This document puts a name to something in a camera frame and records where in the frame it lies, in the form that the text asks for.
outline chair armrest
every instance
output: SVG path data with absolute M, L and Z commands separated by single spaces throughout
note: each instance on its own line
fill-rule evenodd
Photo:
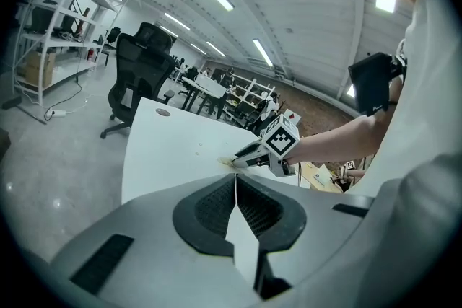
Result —
M 168 104 L 168 101 L 172 99 L 175 96 L 175 93 L 172 90 L 168 90 L 165 94 L 164 97 L 165 99 L 157 99 L 159 102 Z

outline red object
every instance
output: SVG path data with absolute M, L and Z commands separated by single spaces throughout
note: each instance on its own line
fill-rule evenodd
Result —
M 94 53 L 93 49 L 90 49 L 90 50 L 88 51 L 88 56 L 87 56 L 87 60 L 88 60 L 88 61 L 91 61 L 91 60 L 92 60 L 93 53 Z

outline white cube with marker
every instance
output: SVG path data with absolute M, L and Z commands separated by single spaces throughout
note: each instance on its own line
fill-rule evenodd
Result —
M 262 144 L 279 159 L 284 158 L 300 141 L 298 128 L 283 115 L 266 128 Z

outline wall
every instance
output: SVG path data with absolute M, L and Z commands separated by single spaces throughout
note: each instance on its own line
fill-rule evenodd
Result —
M 101 27 L 97 27 L 93 34 L 94 39 L 98 39 L 101 34 L 104 37 L 106 30 L 110 28 L 111 22 L 116 17 L 116 13 L 112 10 L 105 11 Z M 121 13 L 118 15 L 113 27 L 119 27 L 122 33 L 134 35 L 139 29 L 142 22 L 155 23 L 159 18 L 159 12 L 153 8 L 144 5 L 142 8 L 136 1 L 128 1 Z
M 170 55 L 176 56 L 178 59 L 184 58 L 188 66 L 196 66 L 197 69 L 200 69 L 204 63 L 204 54 L 200 54 L 191 48 L 192 47 L 189 47 L 187 44 L 177 39 L 175 44 L 173 44 Z
M 212 73 L 215 68 L 229 68 L 229 66 L 211 61 L 207 61 L 206 67 L 209 67 Z M 281 104 L 283 100 L 285 101 L 281 112 L 283 113 L 288 108 L 301 116 L 297 126 L 300 137 L 311 136 L 316 133 L 332 130 L 353 119 L 353 117 L 342 112 L 340 109 L 282 82 L 235 67 L 234 70 L 235 74 L 238 76 L 245 77 L 246 79 L 255 78 L 259 84 L 265 86 L 270 84 L 271 87 L 276 87 L 275 91 L 281 94 L 279 104 Z M 338 162 L 326 163 L 327 168 L 333 171 L 336 171 L 339 165 L 340 163 Z

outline chair base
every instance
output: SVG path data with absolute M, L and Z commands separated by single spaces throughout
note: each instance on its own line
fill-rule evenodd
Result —
M 119 123 L 118 125 L 108 127 L 100 134 L 100 138 L 106 138 L 106 134 L 108 132 L 117 131 L 117 130 L 120 130 L 121 128 L 126 128 L 126 127 L 131 127 L 131 123 L 130 122 L 122 122 L 122 123 Z

